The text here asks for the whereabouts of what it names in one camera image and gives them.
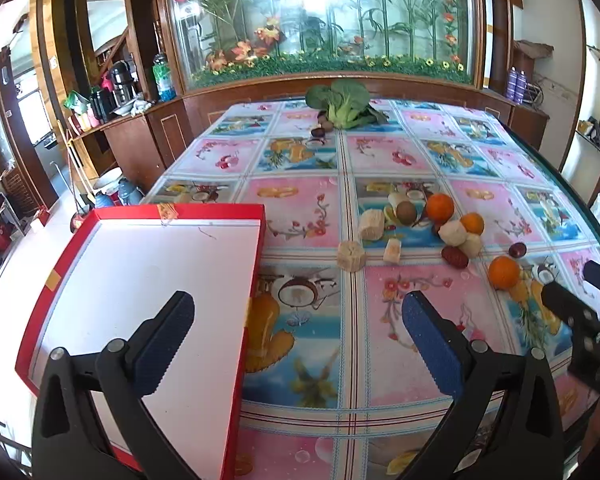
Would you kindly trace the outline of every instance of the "window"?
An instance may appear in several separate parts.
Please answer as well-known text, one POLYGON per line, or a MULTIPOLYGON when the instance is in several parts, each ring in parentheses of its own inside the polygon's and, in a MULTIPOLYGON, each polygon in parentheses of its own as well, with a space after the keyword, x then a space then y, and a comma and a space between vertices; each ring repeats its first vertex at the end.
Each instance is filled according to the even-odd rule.
POLYGON ((32 144, 40 140, 51 131, 51 123, 46 115, 42 94, 38 89, 38 79, 35 72, 27 72, 16 83, 18 89, 18 108, 22 114, 25 128, 32 144))

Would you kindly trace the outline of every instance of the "brown round fruit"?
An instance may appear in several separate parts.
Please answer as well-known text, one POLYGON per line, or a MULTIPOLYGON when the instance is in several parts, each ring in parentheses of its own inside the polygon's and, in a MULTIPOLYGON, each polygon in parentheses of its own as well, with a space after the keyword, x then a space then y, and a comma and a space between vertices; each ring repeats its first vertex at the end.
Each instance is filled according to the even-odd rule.
POLYGON ((444 193, 434 193, 427 199, 425 206, 427 216, 435 223, 443 224, 447 222, 455 211, 454 201, 449 195, 444 193))
POLYGON ((456 269, 465 269, 469 265, 469 258, 457 247, 450 245, 445 246, 442 249, 442 259, 445 260, 450 266, 456 269))
POLYGON ((489 265, 489 281, 500 290, 513 288, 520 280, 520 266, 508 256, 498 256, 489 265))
POLYGON ((418 210, 413 203, 403 200, 395 208, 395 217, 402 225, 410 227, 418 219, 418 210))
POLYGON ((468 213, 460 221, 468 233, 479 236, 484 232, 484 219, 478 213, 468 213))
POLYGON ((522 258, 526 254, 526 245, 522 242, 517 242, 509 248, 509 256, 512 258, 522 258))

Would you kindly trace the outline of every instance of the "wooden counter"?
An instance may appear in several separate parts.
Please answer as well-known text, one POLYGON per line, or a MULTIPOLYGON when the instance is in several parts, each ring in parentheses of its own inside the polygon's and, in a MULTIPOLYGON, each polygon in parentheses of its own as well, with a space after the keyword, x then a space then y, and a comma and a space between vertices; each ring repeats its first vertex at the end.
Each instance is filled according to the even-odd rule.
POLYGON ((343 76, 362 80, 373 96, 486 110, 536 148, 548 119, 532 108, 517 106, 493 91, 474 86, 391 73, 327 72, 254 78, 201 88, 100 128, 124 175, 149 190, 186 147, 231 105, 303 96, 310 86, 328 85, 343 76))

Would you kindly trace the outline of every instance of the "orange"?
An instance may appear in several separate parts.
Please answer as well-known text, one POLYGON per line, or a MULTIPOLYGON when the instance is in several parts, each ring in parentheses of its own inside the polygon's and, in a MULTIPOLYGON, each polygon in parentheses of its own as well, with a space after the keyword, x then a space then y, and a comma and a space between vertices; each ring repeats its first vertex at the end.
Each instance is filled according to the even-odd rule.
POLYGON ((435 193, 427 199, 425 210, 434 223, 443 224, 454 215, 454 201, 449 195, 435 193))
POLYGON ((478 213, 468 213, 460 219, 468 233, 481 235, 484 231, 484 219, 478 213))
POLYGON ((489 266, 489 281, 500 290, 509 290, 520 280, 520 266, 508 256, 498 256, 489 266))

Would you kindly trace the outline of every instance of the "white floor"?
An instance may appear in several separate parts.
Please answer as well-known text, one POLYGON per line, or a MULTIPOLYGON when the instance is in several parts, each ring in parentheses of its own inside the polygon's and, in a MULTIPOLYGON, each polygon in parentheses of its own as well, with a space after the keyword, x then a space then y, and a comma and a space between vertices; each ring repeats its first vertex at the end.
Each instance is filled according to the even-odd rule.
POLYGON ((30 231, 17 240, 0 277, 0 420, 11 437, 26 446, 30 446, 35 398, 13 367, 33 306, 72 236, 69 221, 75 213, 74 200, 63 184, 57 189, 62 196, 49 222, 42 231, 30 231))

